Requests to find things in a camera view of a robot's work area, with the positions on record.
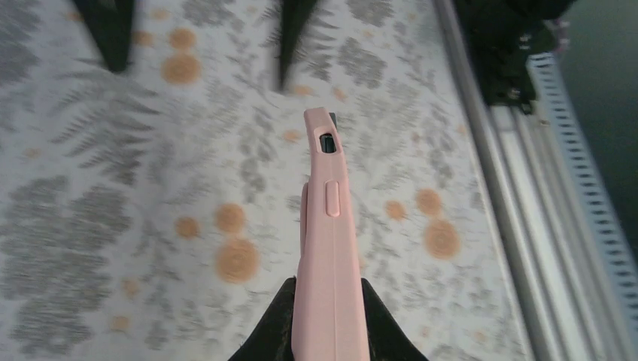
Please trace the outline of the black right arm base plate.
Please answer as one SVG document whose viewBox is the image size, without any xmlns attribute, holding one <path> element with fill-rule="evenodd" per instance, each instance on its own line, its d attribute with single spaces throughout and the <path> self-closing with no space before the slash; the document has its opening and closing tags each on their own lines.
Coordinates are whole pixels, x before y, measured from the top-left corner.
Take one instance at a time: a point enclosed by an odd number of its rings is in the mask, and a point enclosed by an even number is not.
<svg viewBox="0 0 638 361">
<path fill-rule="evenodd" d="M 536 90 L 528 58 L 560 47 L 554 33 L 570 0 L 453 1 L 478 83 L 488 105 L 532 114 Z"/>
</svg>

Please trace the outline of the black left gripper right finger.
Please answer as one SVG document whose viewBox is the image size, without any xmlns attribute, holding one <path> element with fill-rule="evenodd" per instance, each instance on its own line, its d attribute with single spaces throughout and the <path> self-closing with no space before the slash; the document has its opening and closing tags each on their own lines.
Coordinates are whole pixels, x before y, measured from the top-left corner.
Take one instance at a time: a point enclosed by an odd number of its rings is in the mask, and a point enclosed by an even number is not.
<svg viewBox="0 0 638 361">
<path fill-rule="evenodd" d="M 395 321 L 377 292 L 362 278 L 363 302 L 372 361 L 428 361 Z"/>
</svg>

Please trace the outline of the pink phone case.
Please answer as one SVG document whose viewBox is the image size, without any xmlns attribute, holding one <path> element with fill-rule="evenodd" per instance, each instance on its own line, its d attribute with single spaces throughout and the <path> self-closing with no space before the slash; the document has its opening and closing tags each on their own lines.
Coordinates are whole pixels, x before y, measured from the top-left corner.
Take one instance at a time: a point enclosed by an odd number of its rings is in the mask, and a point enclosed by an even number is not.
<svg viewBox="0 0 638 361">
<path fill-rule="evenodd" d="M 348 168 L 325 108 L 304 113 L 311 172 L 302 193 L 302 236 L 291 347 L 296 360 L 368 360 L 369 342 Z M 333 132 L 336 153 L 319 137 Z"/>
</svg>

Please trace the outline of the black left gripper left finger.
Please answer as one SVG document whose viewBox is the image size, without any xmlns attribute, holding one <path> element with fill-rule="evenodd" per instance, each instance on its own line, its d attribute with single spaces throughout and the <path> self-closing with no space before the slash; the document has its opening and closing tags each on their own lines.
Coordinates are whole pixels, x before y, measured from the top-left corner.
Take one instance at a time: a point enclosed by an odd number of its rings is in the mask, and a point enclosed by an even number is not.
<svg viewBox="0 0 638 361">
<path fill-rule="evenodd" d="M 229 361 L 293 361 L 291 347 L 295 277 L 280 287 L 252 333 Z"/>
</svg>

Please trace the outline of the dark green smartphone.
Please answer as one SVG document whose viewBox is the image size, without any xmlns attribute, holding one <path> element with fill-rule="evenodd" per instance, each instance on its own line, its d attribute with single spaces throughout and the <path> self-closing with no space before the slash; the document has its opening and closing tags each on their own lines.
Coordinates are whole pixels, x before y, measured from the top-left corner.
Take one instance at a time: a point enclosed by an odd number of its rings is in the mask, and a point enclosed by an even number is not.
<svg viewBox="0 0 638 361">
<path fill-rule="evenodd" d="M 330 119 L 333 122 L 335 129 L 337 129 L 337 119 L 336 114 L 334 112 L 329 112 Z M 319 137 L 319 143 L 321 146 L 321 151 L 323 153 L 336 153 L 337 152 L 337 144 L 335 135 L 333 132 L 325 132 Z"/>
</svg>

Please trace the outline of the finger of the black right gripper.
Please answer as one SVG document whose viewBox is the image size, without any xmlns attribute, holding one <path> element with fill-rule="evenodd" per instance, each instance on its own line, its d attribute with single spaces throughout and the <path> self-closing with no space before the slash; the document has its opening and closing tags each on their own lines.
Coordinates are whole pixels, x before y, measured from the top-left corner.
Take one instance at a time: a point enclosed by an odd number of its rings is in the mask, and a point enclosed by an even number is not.
<svg viewBox="0 0 638 361">
<path fill-rule="evenodd" d="M 280 12 L 278 90 L 284 91 L 299 39 L 318 0 L 283 0 Z"/>
<path fill-rule="evenodd" d="M 129 67 L 135 0 L 73 0 L 110 72 L 122 74 Z"/>
</svg>

